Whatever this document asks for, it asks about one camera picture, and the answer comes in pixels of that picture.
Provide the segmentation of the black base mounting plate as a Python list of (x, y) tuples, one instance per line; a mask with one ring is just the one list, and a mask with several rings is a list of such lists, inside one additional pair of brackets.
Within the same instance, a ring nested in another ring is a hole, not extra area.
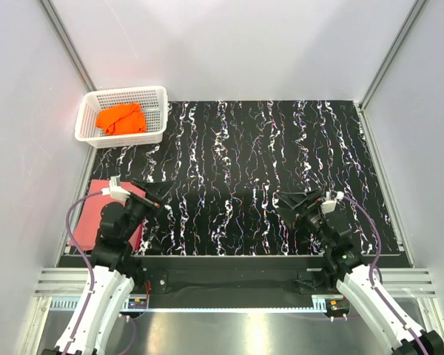
[(150, 289), (133, 297), (227, 297), (231, 300), (292, 300), (307, 271), (321, 269), (321, 256), (145, 256), (142, 263)]

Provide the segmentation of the folded pink t shirt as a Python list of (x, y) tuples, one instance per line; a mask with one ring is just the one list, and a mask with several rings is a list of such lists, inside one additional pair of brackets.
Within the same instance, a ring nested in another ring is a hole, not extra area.
[[(90, 189), (88, 194), (101, 191), (104, 187), (108, 187), (108, 180), (91, 180)], [(145, 197), (145, 192), (133, 186), (130, 182), (122, 182), (121, 186), (133, 192), (141, 197)], [(124, 205), (123, 202), (113, 200), (109, 196), (95, 196), (89, 197), (84, 202), (84, 207), (79, 218), (78, 224), (73, 232), (74, 238), (80, 245), (83, 251), (91, 251), (95, 246), (96, 235), (98, 227), (101, 221), (101, 210), (111, 202), (119, 202)], [(136, 252), (141, 244), (142, 224), (135, 230), (131, 238), (129, 239), (130, 245), (133, 247), (133, 251)]]

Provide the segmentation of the white plastic perforated basket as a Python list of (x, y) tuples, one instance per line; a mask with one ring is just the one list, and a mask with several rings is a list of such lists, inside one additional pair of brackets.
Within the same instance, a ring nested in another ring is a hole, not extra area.
[[(95, 124), (98, 114), (119, 104), (139, 104), (147, 124), (143, 133), (106, 135)], [(75, 139), (96, 149), (160, 143), (168, 121), (168, 95), (163, 86), (127, 87), (87, 93), (75, 122)]]

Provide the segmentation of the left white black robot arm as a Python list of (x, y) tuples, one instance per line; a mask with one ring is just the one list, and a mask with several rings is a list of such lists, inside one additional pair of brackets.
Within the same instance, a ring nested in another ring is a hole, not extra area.
[(125, 189), (118, 177), (111, 177), (106, 187), (88, 195), (108, 196), (111, 201), (101, 209), (91, 253), (85, 254), (73, 241), (88, 270), (86, 283), (63, 334), (43, 354), (104, 354), (125, 299), (149, 288), (130, 238), (145, 218), (160, 213), (174, 183), (134, 179), (131, 184), (133, 190)]

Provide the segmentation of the orange t shirt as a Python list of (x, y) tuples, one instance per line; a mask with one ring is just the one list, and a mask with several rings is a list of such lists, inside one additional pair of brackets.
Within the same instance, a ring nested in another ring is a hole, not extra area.
[(147, 131), (145, 114), (137, 103), (119, 104), (100, 111), (95, 126), (105, 135), (131, 135)]

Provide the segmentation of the left aluminium frame post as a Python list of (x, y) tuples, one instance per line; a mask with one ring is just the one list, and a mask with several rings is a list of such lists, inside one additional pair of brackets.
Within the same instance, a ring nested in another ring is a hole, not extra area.
[(73, 40), (71, 39), (60, 15), (58, 14), (55, 5), (50, 0), (38, 0), (38, 3), (49, 21), (56, 37), (61, 43), (65, 53), (67, 54), (67, 57), (69, 58), (70, 63), (81, 80), (85, 90), (88, 92), (96, 91), (96, 86), (91, 79), (84, 62), (82, 61), (81, 56), (78, 54)]

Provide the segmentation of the right aluminium frame post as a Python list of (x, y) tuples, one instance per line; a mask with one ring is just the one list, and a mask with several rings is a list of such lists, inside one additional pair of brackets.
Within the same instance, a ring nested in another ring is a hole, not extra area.
[(358, 102), (358, 106), (361, 110), (366, 110), (370, 104), (374, 94), (379, 89), (383, 79), (386, 77), (386, 74), (394, 63), (394, 60), (398, 56), (403, 45), (406, 43), (406, 40), (414, 29), (415, 24), (419, 21), (428, 4), (429, 0), (415, 0), (413, 2), (385, 57), (383, 58), (378, 70), (369, 84), (366, 93)]

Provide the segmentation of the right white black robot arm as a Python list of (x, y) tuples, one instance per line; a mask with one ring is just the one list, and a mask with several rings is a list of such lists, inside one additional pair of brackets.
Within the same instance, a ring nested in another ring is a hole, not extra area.
[(383, 286), (378, 256), (367, 263), (350, 241), (351, 230), (329, 222), (337, 203), (346, 200), (365, 209), (343, 192), (278, 192), (275, 210), (291, 230), (307, 229), (321, 239), (324, 264), (320, 284), (340, 292), (356, 309), (382, 345), (385, 354), (444, 354), (443, 338), (415, 322)]

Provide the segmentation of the black marbled table mat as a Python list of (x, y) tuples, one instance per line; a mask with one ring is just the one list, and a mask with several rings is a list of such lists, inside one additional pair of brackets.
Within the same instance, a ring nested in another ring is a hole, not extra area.
[(357, 107), (351, 101), (173, 101), (160, 143), (97, 151), (92, 179), (174, 185), (145, 221), (139, 255), (316, 255), (320, 241), (290, 231), (277, 193), (342, 191), (363, 254), (400, 247)]

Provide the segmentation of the aluminium frame post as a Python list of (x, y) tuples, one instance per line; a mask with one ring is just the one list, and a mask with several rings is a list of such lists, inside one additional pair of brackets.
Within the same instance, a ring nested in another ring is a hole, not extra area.
[(386, 74), (394, 63), (394, 60), (398, 56), (403, 45), (406, 43), (406, 40), (414, 29), (415, 24), (419, 21), (428, 4), (429, 0), (415, 0), (413, 2), (385, 57), (383, 58), (378, 70), (369, 84), (366, 93), (358, 102), (358, 106), (361, 110), (366, 110), (370, 104), (374, 94), (379, 89), (383, 79), (386, 77)]
[(61, 43), (65, 53), (67, 54), (67, 57), (69, 58), (70, 63), (81, 80), (85, 90), (88, 92), (96, 91), (96, 86), (91, 79), (84, 62), (82, 61), (81, 56), (78, 54), (73, 40), (71, 39), (60, 15), (58, 14), (55, 5), (50, 0), (38, 0), (38, 3), (49, 21), (56, 37)]

